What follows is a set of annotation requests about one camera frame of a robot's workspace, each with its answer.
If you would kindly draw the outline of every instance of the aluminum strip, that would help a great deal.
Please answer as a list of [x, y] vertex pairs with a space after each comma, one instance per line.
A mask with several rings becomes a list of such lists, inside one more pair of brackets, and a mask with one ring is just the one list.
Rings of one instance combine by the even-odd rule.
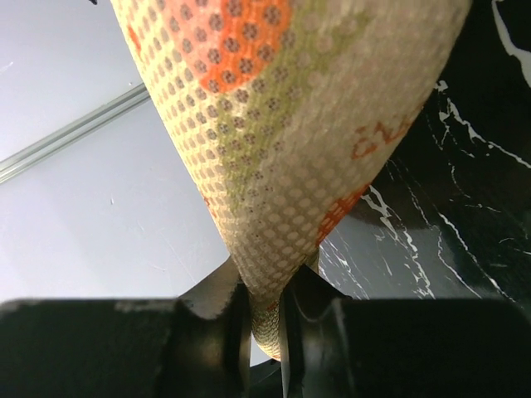
[[145, 85], [139, 85], [108, 104], [2, 160], [0, 162], [0, 184], [21, 172], [25, 172], [28, 168], [49, 158], [54, 153], [58, 153], [148, 100], [149, 93]]

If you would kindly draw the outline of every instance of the black holder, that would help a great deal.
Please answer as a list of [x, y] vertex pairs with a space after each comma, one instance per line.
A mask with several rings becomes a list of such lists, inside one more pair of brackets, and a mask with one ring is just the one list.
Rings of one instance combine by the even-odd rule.
[[20, 301], [1, 310], [5, 398], [276, 398], [282, 391], [289, 398], [509, 398], [531, 392], [531, 325], [511, 303], [354, 300], [307, 267], [281, 299], [282, 365], [249, 368], [243, 284], [211, 320], [195, 315], [183, 298]]

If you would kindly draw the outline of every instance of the orange pattern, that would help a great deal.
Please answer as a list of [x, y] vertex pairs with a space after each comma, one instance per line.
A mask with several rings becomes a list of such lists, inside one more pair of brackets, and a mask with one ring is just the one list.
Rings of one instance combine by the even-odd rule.
[[[372, 137], [363, 137], [359, 139], [354, 145], [351, 159], [360, 159], [364, 156], [367, 156], [378, 149], [378, 143], [373, 141], [378, 133], [381, 133], [383, 136], [383, 142], [385, 144], [390, 144], [394, 140], [403, 137], [406, 135], [407, 130], [412, 126], [412, 122], [404, 118], [397, 129], [391, 129], [382, 122], [377, 122], [374, 126], [374, 134]], [[364, 133], [367, 130], [367, 126], [362, 126], [356, 129], [356, 133]]]
[[352, 192], [347, 197], [342, 197], [334, 202], [329, 208], [324, 219], [319, 226], [319, 233], [317, 235], [316, 245], [319, 246], [326, 236], [332, 232], [332, 229], [345, 217], [348, 212], [353, 208], [359, 198], [367, 190], [371, 184], [364, 185], [357, 191]]
[[270, 305], [268, 308], [267, 308], [267, 311], [273, 311], [275, 310], [275, 308], [278, 307], [278, 303], [277, 302], [274, 302], [272, 305]]
[[142, 46], [140, 45], [140, 40], [136, 32], [131, 26], [127, 26], [127, 34], [129, 35], [129, 39], [133, 42], [134, 48], [136, 49], [136, 53], [140, 56], [140, 52], [142, 51]]
[[[152, 0], [156, 7], [157, 0]], [[287, 0], [172, 1], [161, 11], [168, 34], [201, 86], [225, 93], [270, 64], [290, 24]]]
[[216, 212], [210, 206], [210, 199], [208, 199], [207, 197], [202, 197], [202, 199], [205, 201], [205, 204], [207, 205], [207, 208], [210, 211], [210, 214], [212, 215], [212, 217], [217, 218]]

